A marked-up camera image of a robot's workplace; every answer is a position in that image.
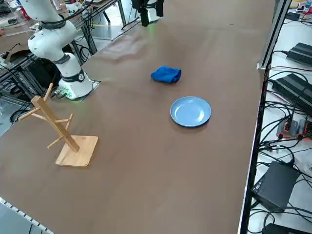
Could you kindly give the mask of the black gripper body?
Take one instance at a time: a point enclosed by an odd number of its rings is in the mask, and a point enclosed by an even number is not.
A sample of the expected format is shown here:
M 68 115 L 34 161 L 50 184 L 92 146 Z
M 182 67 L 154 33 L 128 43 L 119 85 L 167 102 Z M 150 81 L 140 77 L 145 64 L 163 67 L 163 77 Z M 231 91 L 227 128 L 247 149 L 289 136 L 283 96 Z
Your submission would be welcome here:
M 154 8 L 156 9 L 156 2 L 157 1 L 164 1 L 164 0 L 132 0 L 132 7 L 139 12 L 143 8 Z

